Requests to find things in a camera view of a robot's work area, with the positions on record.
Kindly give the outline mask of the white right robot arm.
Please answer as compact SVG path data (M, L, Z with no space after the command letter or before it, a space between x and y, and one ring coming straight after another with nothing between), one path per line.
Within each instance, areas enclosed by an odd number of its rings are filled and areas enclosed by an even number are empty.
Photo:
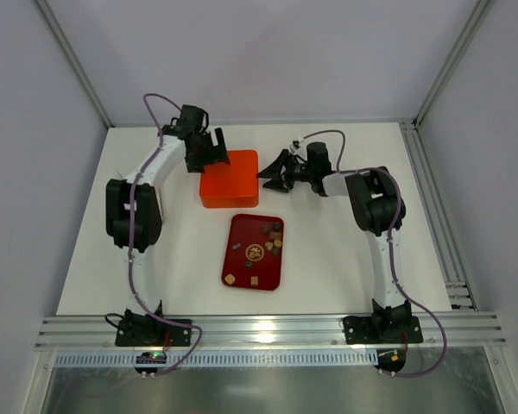
M211 167L199 183L207 207L234 207L220 265L229 288L274 292L306 282L321 287L338 258L338 231L365 240L373 272L371 311L346 317L349 343L414 336L412 300L400 281L400 230L406 206L385 166L343 170L313 132L261 166L256 151L232 150L231 165Z

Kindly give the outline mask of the orange tin lid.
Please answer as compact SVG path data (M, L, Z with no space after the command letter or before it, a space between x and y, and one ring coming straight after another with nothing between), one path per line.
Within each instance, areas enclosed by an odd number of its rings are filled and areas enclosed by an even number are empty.
M252 149L228 152L230 165L214 164L205 167L199 182L199 194L221 193L250 195L259 193L258 154Z

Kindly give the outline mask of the orange chocolate tin box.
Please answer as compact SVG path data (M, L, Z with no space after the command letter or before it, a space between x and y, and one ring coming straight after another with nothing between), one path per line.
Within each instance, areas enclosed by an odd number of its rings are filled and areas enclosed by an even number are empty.
M256 191L250 195L201 192L199 194L201 203L207 209L234 209L254 208L259 203L259 193Z

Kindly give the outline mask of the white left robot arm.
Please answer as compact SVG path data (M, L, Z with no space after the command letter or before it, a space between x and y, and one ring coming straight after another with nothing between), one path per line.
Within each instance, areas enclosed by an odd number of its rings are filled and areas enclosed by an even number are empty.
M128 295L117 325L118 347L187 347L193 330L189 319L167 320L155 275L155 244L163 229L158 192L180 163L190 173L227 160L223 141L213 142L209 115L184 104L170 123L158 128L158 142L146 159L105 187L105 229L115 246L125 250Z

